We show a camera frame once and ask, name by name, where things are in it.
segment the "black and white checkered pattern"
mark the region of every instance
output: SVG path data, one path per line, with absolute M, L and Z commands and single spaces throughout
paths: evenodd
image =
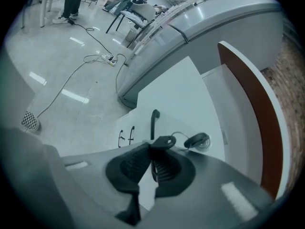
M 26 111 L 21 124 L 29 130 L 35 131 L 39 126 L 39 121 L 32 113 Z

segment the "chair backrest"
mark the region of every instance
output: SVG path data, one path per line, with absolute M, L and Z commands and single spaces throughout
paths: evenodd
M 151 22 L 156 15 L 156 10 L 150 4 L 135 4 L 132 3 L 130 7 L 131 10 L 135 11 L 136 13 L 140 14 L 143 18 L 145 18 L 148 22 Z

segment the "brown wooden panel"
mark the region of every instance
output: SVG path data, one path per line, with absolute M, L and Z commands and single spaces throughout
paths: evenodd
M 283 143 L 275 110 L 264 87 L 251 69 L 231 50 L 218 44 L 221 64 L 237 78 L 254 109 L 263 145 L 261 186 L 275 199 L 282 176 Z

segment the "gray floor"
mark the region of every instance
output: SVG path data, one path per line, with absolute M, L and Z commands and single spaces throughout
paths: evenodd
M 64 0 L 54 1 L 43 28 L 39 27 L 40 4 L 33 5 L 26 9 L 25 28 L 20 28 L 17 18 L 5 42 L 17 70 L 35 92 L 28 108 L 35 115 L 48 106 L 84 56 L 97 51 L 106 53 L 81 27 L 52 24 L 64 5 Z M 128 56 L 130 50 L 124 46 L 124 37 L 133 25 L 124 20 L 119 31 L 114 26 L 105 34 L 114 17 L 102 11 L 102 3 L 99 0 L 97 5 L 88 7 L 88 3 L 82 2 L 77 23 L 100 29 L 91 31 L 92 35 L 114 55 Z M 35 135 L 43 143 L 55 146 L 61 156 L 115 148 L 115 121 L 129 111 L 118 102 L 115 93 L 115 76 L 123 60 L 119 56 L 115 67 L 99 62 L 81 67 L 64 87 L 65 94 L 59 94 L 39 117 L 41 130 Z

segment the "power strip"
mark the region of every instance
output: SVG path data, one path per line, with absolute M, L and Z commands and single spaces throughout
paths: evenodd
M 113 57 L 111 54 L 102 54 L 102 59 L 104 59 L 105 61 L 109 61 L 109 59 Z M 115 66 L 116 61 L 112 60 L 111 62 L 107 62 L 108 64 L 110 64 L 111 66 Z

